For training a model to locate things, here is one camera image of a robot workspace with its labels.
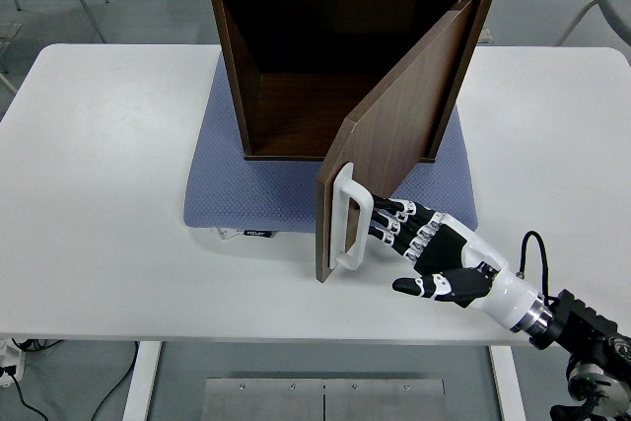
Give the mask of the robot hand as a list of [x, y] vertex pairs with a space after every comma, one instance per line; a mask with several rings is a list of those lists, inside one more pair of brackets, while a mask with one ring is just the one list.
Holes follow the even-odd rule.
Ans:
[[406, 199], [375, 195], [373, 200], [369, 234], [410, 261], [417, 273], [395, 279], [394, 291], [483, 311], [512, 332], [534, 335], [538, 320], [548, 318], [539, 293], [452, 215]]

